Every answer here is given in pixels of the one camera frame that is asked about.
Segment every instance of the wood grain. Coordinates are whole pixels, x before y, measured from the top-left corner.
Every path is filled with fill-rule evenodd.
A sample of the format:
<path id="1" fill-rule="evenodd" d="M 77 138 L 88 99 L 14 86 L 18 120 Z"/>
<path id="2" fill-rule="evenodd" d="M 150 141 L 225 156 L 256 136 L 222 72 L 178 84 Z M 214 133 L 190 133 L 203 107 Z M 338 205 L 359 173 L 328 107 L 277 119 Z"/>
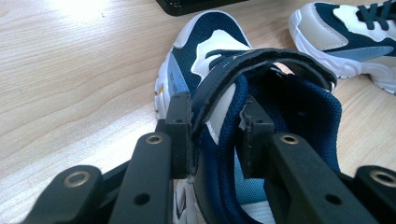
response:
<path id="1" fill-rule="evenodd" d="M 308 2 L 250 0 L 220 9 L 254 48 L 295 49 L 288 17 Z M 105 173 L 130 159 L 138 137 L 156 125 L 158 69 L 196 14 L 168 16 L 154 0 L 0 0 L 0 223 L 22 221 L 69 167 L 91 164 Z M 367 76 L 341 80 L 335 96 L 344 110 L 342 170 L 396 170 L 396 97 Z"/>

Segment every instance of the shoe sole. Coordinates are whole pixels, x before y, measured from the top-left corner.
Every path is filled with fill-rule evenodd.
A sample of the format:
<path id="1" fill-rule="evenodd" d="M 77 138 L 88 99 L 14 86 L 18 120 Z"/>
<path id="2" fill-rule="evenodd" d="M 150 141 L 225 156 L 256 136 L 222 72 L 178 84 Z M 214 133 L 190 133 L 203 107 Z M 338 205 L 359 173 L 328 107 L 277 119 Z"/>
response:
<path id="1" fill-rule="evenodd" d="M 168 63 L 169 63 L 170 52 L 166 55 L 165 62 L 161 64 L 160 70 L 158 71 L 158 78 L 155 81 L 155 94 L 154 96 L 154 108 L 157 113 L 157 119 L 165 119 L 166 112 L 168 111 L 169 102 L 171 96 L 168 90 Z"/>
<path id="2" fill-rule="evenodd" d="M 301 21 L 300 10 L 289 17 L 289 31 L 297 49 L 311 55 L 340 78 L 369 74 L 376 86 L 386 92 L 396 92 L 396 67 L 389 68 L 381 63 L 360 63 L 350 59 L 338 58 L 316 49 L 301 33 L 298 25 Z"/>
<path id="3" fill-rule="evenodd" d="M 173 201 L 173 223 L 200 223 L 197 212 L 199 209 L 197 207 L 193 184 L 190 184 L 188 179 L 179 180 Z"/>

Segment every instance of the white leather upper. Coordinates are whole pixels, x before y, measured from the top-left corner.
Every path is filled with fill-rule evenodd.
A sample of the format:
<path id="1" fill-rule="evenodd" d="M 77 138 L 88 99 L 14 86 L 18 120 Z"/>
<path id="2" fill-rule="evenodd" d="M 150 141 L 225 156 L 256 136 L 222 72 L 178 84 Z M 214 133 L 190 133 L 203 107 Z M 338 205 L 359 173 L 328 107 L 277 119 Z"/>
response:
<path id="1" fill-rule="evenodd" d="M 366 35 L 376 42 L 380 42 L 387 37 L 396 40 L 396 22 L 389 21 L 389 29 L 384 31 L 381 29 L 379 22 L 375 21 L 374 30 L 369 30 L 367 29 L 367 24 L 365 22 L 358 20 L 358 17 L 356 16 L 356 12 L 358 12 L 358 10 L 359 9 L 357 7 L 342 5 L 334 10 L 334 15 L 344 23 L 351 33 Z"/>
<path id="2" fill-rule="evenodd" d="M 198 45 L 196 60 L 192 65 L 191 72 L 201 77 L 201 82 L 209 74 L 209 64 L 220 55 L 213 55 L 206 58 L 206 54 L 214 49 L 241 49 L 247 50 L 250 47 L 236 41 L 232 36 L 222 30 L 213 32 L 213 35 Z"/>
<path id="3" fill-rule="evenodd" d="M 319 16 L 315 4 L 300 8 L 301 21 L 298 28 L 304 37 L 319 50 L 341 48 L 347 45 L 347 39 L 335 31 Z"/>
<path id="4" fill-rule="evenodd" d="M 219 102 L 216 104 L 210 119 L 207 121 L 207 129 L 210 131 L 213 141 L 216 145 L 219 144 L 219 136 L 221 131 L 221 126 L 224 122 L 225 115 L 227 114 L 228 107 L 233 99 L 233 94 L 235 93 L 235 84 L 230 86 L 226 92 L 221 96 Z"/>

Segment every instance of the black object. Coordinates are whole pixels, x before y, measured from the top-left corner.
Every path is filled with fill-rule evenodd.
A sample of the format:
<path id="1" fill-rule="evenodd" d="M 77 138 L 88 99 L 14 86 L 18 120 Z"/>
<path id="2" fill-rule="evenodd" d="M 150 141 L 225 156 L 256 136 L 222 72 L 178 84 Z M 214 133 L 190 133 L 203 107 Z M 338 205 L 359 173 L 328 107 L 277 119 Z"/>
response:
<path id="1" fill-rule="evenodd" d="M 222 7 L 247 0 L 157 0 L 163 10 L 171 16 L 182 16 L 192 12 Z"/>
<path id="2" fill-rule="evenodd" d="M 364 166 L 354 178 L 336 173 L 302 137 L 272 134 L 271 120 L 255 113 L 262 109 L 254 98 L 247 102 L 244 117 L 252 122 L 238 156 L 245 175 L 265 177 L 276 223 L 394 223 L 395 172 Z M 104 175 L 92 166 L 63 171 L 22 223 L 172 223 L 172 180 L 194 174 L 197 152 L 189 95 L 173 96 L 171 106 L 156 132 L 139 138 L 130 161 Z"/>

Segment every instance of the sneaker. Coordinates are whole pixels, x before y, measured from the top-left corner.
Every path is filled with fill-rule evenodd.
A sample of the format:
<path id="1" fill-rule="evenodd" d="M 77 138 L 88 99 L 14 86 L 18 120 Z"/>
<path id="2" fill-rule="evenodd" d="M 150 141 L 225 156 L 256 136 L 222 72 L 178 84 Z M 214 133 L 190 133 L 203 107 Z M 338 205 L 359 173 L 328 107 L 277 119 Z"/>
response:
<path id="1" fill-rule="evenodd" d="M 338 77 L 369 74 L 396 92 L 396 1 L 366 6 L 310 3 L 294 11 L 290 34 L 297 49 Z"/>
<path id="2" fill-rule="evenodd" d="M 285 64 L 295 75 L 274 65 Z M 252 49 L 229 14 L 207 11 L 182 29 L 155 84 L 155 109 L 164 119 L 170 98 L 191 96 L 196 174 L 180 180 L 174 195 L 174 223 L 274 223 L 264 180 L 245 179 L 235 151 L 247 98 L 254 97 L 275 124 L 275 132 L 305 138 L 334 170 L 341 105 L 330 94 L 335 75 L 313 58 L 286 49 Z"/>

